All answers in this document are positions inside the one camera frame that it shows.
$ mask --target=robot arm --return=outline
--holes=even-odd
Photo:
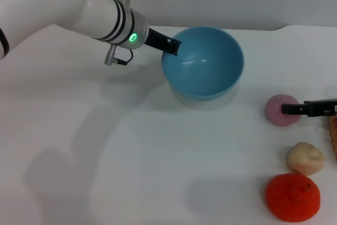
[[[0,0],[0,58],[51,24],[129,50],[147,44],[177,54],[181,43],[151,30],[130,0]]]

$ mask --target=blue bowl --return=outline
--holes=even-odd
[[[240,79],[244,56],[230,34],[212,27],[195,27],[174,36],[182,42],[178,56],[164,53],[166,79],[177,93],[197,101],[217,99]]]

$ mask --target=bowl rim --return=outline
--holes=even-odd
[[[173,89],[175,89],[176,91],[178,91],[179,93],[182,93],[182,94],[187,94],[188,96],[196,96],[196,97],[200,97],[200,98],[207,98],[207,97],[218,97],[218,96],[221,96],[223,94],[225,94],[226,92],[228,92],[229,90],[231,90],[234,86],[237,85],[237,83],[239,82],[239,80],[241,79],[242,75],[243,75],[243,71],[245,69],[245,57],[244,57],[244,53],[243,53],[243,50],[242,50],[242,47],[240,45],[240,43],[237,41],[237,39],[234,38],[233,35],[231,35],[229,32],[223,30],[223,29],[220,29],[220,28],[217,28],[217,27],[213,27],[213,26],[195,26],[195,27],[188,27],[182,31],[180,31],[179,33],[177,33],[176,35],[173,36],[173,38],[175,39],[178,35],[188,31],[188,30],[192,30],[192,29],[196,29],[196,28],[212,28],[212,29],[215,29],[215,30],[218,30],[218,31],[221,31],[227,35],[230,36],[231,39],[233,39],[233,41],[239,46],[239,49],[240,49],[240,52],[241,52],[241,58],[242,58],[242,69],[241,69],[241,72],[239,74],[239,76],[237,77],[237,79],[235,80],[235,82],[233,82],[232,85],[230,85],[229,87],[227,87],[226,89],[220,91],[220,92],[217,92],[217,93],[214,93],[214,94],[208,94],[208,95],[200,95],[200,94],[194,94],[194,93],[190,93],[190,92],[186,92],[186,91],[181,91],[179,88],[175,87],[175,85],[173,85],[170,81],[168,81],[167,77],[166,77],[166,74],[165,72],[163,71],[164,75],[165,75],[165,78],[166,80],[169,82],[169,84],[172,86]],[[166,52],[163,52],[163,55],[162,55],[162,62],[163,62],[163,58],[164,58],[164,55],[165,54],[168,54]]]

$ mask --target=tabletop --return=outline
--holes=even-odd
[[[168,36],[183,28],[153,27]],[[337,28],[227,30],[246,66],[224,97],[192,102],[143,46],[104,65],[108,44],[48,27],[0,62],[0,217],[10,225],[270,225],[263,191],[298,142],[326,156],[310,177],[335,224],[337,161],[326,118],[269,123],[266,101],[337,97]],[[119,58],[129,51],[118,48]]]

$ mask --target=pink sponge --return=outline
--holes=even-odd
[[[290,126],[300,119],[300,115],[288,115],[282,113],[282,104],[298,104],[292,96],[279,94],[270,98],[264,112],[270,122],[277,126]]]

